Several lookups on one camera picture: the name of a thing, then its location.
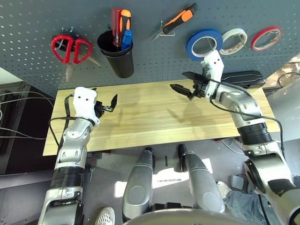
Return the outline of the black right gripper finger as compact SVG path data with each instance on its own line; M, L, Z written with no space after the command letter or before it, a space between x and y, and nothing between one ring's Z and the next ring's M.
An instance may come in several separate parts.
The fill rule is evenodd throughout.
M182 73L183 76L185 76L186 78L193 80L195 82L204 82L206 81L206 77L201 75L201 74L197 74L191 71L187 71L187 72L183 72Z
M179 84L170 84L170 87L179 94L186 96L189 100L192 100L195 95L189 89Z

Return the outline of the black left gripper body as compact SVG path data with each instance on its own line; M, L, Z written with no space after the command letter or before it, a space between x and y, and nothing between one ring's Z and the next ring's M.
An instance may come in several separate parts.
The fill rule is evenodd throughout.
M94 105L94 111L96 117L102 117L102 115L105 113L104 110L102 110L102 102L96 101Z

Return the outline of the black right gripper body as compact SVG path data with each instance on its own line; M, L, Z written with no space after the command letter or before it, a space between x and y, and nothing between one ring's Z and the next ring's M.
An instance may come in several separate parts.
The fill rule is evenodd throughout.
M204 98L205 97L205 91L206 87L209 83L209 80L206 78L206 81L204 82L194 82L193 88L194 90L194 95L198 98Z

